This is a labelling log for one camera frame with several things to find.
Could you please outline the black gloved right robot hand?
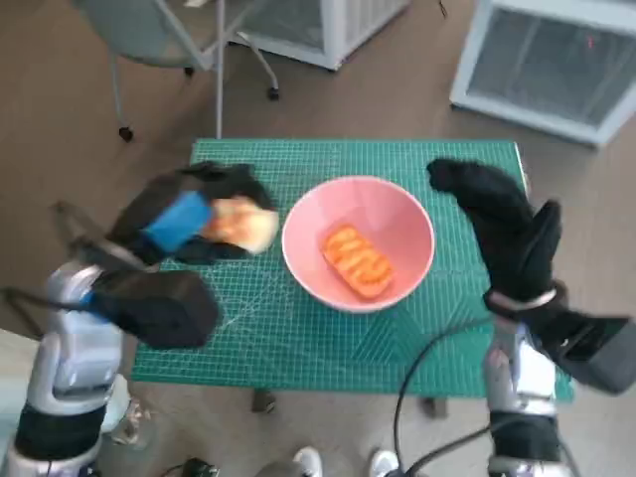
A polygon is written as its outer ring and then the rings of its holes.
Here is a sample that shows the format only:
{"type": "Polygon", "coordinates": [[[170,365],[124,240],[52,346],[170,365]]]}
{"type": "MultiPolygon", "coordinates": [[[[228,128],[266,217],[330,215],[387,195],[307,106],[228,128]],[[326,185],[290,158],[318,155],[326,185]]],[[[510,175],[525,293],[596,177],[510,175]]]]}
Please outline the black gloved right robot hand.
{"type": "Polygon", "coordinates": [[[513,178],[478,162],[437,158],[426,170],[431,188],[454,197],[472,224],[494,291],[530,302],[554,288],[562,230],[558,202],[535,210],[513,178]]]}

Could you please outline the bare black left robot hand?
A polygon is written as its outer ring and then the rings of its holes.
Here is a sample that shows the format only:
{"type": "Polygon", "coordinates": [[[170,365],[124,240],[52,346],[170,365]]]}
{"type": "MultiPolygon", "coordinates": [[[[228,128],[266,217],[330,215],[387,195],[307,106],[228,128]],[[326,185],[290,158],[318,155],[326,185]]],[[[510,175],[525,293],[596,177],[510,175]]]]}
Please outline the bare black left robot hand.
{"type": "Polygon", "coordinates": [[[148,265],[191,265],[260,254],[279,215],[248,164],[202,162],[162,174],[126,207],[107,239],[148,265]]]}

